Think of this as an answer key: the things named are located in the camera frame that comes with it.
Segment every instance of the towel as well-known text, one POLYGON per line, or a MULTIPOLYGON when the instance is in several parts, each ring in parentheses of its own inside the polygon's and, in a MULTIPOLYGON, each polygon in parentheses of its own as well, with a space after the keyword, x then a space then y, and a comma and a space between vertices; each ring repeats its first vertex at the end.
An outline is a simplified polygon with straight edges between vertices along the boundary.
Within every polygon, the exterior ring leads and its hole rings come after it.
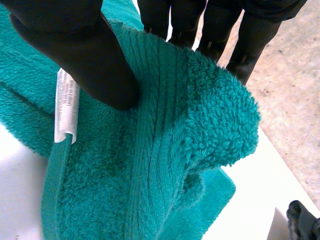
POLYGON ((197 240, 235 192, 220 166, 252 154, 260 115, 247 89, 189 49, 142 32, 131 0, 104 1, 141 90, 120 112, 80 93, 77 140, 54 141, 59 67, 0 7, 0 121, 48 167, 47 240, 197 240))

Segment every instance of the terry cloth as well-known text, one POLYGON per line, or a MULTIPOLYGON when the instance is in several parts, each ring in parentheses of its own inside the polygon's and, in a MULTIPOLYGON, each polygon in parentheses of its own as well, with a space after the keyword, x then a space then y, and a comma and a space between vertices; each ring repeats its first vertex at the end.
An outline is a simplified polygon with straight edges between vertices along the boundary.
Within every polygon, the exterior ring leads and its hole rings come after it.
POLYGON ((104 1, 102 11, 141 98, 120 112, 81 92, 71 145, 71 136, 53 143, 59 67, 0 8, 0 121, 49 158, 45 239, 199 240, 235 192, 220 166, 256 149, 257 104, 211 60, 140 31, 130 0, 104 1))

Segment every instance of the black object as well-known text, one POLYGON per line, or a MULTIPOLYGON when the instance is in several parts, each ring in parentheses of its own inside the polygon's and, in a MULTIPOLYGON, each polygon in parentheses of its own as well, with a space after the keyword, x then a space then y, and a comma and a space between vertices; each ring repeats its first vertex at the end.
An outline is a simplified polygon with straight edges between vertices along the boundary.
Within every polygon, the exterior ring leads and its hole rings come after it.
POLYGON ((320 218, 316 219, 300 201, 291 202, 286 215, 289 240, 320 240, 320 218))
POLYGON ((177 46, 191 48, 199 17, 204 12, 202 38, 197 51, 218 61, 233 25, 244 9, 239 39, 227 69, 246 84, 264 47, 277 34, 282 21, 294 18, 307 0, 138 0, 146 32, 166 39, 171 7, 172 37, 177 46))
POLYGON ((138 83, 107 19, 103 0, 0 0, 15 30, 68 72, 91 97, 128 110, 138 83))

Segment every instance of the black glove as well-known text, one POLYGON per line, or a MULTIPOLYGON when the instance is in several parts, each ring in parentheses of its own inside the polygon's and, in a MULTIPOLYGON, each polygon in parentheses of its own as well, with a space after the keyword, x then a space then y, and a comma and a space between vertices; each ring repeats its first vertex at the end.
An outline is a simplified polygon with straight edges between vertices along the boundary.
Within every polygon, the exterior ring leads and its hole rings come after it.
POLYGON ((170 42, 191 48, 204 12, 202 38, 197 51, 218 61, 233 25, 245 10, 239 39, 227 66, 245 85, 264 47, 284 20, 296 16, 307 0, 137 0, 144 30, 166 39, 171 7, 170 42))
POLYGON ((0 0, 20 36, 68 72, 91 97, 118 110, 138 100, 138 83, 103 0, 0 0))

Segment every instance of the teal towel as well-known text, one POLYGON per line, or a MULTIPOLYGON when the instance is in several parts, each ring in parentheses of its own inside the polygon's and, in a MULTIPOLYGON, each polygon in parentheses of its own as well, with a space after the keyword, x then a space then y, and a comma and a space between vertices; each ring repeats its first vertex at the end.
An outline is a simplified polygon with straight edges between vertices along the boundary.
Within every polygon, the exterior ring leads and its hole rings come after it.
POLYGON ((0 121, 49 157, 45 239, 201 239, 235 192, 219 167, 255 151, 257 104, 209 59, 139 31, 130 0, 104 1, 102 11, 141 99, 119 112, 81 92, 71 145, 70 136, 53 143, 59 67, 23 42, 0 8, 0 121))

